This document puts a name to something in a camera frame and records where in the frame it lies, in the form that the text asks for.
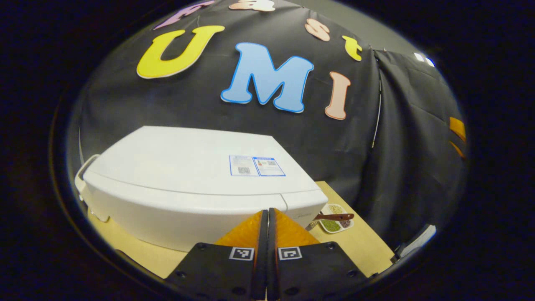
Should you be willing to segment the white toaster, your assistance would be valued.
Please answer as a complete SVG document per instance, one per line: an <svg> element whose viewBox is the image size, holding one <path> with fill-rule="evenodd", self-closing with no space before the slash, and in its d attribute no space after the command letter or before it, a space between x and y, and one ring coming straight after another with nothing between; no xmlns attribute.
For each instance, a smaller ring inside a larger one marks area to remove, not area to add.
<svg viewBox="0 0 535 301"><path fill-rule="evenodd" d="M79 200L84 202L88 207L88 210L92 215L94 215L99 221L106 223L109 220L109 215L103 213L100 209L94 209L94 202L92 200L91 193L89 192L89 187L86 181L84 180L84 174L90 165L99 157L99 154L95 154L88 158L82 167L78 170L74 178L75 188L79 193Z"/></svg>

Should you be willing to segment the black backdrop cloth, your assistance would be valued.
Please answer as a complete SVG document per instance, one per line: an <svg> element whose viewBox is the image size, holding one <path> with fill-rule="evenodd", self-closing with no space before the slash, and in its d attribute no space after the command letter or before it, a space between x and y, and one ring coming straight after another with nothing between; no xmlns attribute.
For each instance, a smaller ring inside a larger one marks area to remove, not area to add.
<svg viewBox="0 0 535 301"><path fill-rule="evenodd" d="M69 173L144 125L270 135L315 181L326 181L396 247L426 224L438 231L457 208L466 179L466 142L449 130L464 120L435 67L417 46L361 12L319 1L201 0L141 29L103 59L76 100L66 138ZM311 61L301 113L221 99L240 42L267 48L274 68Z"/></svg>

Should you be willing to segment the white divided condiment dish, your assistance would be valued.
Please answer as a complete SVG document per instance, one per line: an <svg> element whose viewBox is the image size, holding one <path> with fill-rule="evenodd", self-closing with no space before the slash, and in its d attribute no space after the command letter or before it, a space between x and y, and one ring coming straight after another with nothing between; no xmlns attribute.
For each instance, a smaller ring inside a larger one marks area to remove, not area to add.
<svg viewBox="0 0 535 301"><path fill-rule="evenodd" d="M341 205L339 204L326 204L323 209L320 211L324 215L329 214L349 214ZM319 224L329 234L336 234L337 232L345 231L354 226L354 219L348 220L328 220L321 219Z"/></svg>

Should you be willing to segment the brown wooden spoon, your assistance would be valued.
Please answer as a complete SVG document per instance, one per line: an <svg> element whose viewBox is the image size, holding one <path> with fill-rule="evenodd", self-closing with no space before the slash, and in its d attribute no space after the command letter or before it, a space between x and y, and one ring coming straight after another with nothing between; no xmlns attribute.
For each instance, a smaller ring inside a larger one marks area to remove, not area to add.
<svg viewBox="0 0 535 301"><path fill-rule="evenodd" d="M318 214L313 219L313 222L319 220L333 220L333 221L346 221L353 219L355 214L343 213L343 214Z"/></svg>

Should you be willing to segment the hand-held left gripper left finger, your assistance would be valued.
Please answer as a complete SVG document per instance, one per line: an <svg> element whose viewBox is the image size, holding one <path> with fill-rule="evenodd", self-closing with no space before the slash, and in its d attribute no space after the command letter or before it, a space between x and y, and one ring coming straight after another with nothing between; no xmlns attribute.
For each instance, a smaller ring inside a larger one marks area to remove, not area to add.
<svg viewBox="0 0 535 301"><path fill-rule="evenodd" d="M166 278L187 301L261 301L266 297L269 212L261 210L215 244L196 243Z"/></svg>

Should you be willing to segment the white cloth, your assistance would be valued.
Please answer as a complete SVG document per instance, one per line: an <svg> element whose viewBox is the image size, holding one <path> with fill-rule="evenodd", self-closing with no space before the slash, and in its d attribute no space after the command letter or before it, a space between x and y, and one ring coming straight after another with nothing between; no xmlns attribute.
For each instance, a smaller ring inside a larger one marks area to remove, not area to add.
<svg viewBox="0 0 535 301"><path fill-rule="evenodd" d="M407 242L401 243L394 251L396 259L401 259L409 253L415 251L417 248L424 246L436 234L436 226L426 224L420 231L409 239Z"/></svg>

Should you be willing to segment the white microwave oven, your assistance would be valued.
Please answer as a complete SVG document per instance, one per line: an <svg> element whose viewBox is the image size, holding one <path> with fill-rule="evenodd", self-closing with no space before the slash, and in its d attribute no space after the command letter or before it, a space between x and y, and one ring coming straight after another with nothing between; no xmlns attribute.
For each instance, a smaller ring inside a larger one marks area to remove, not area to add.
<svg viewBox="0 0 535 301"><path fill-rule="evenodd" d="M269 135L142 126L84 174L94 209L133 237L189 251L261 210L306 227L327 196Z"/></svg>

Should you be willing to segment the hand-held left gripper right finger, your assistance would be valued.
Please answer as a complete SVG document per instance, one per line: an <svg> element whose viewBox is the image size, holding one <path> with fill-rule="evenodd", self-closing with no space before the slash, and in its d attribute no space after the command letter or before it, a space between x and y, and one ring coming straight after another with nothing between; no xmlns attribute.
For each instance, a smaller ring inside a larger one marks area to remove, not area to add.
<svg viewBox="0 0 535 301"><path fill-rule="evenodd" d="M306 230L281 211L269 209L269 301L338 301L368 278L340 244L283 241Z"/></svg>

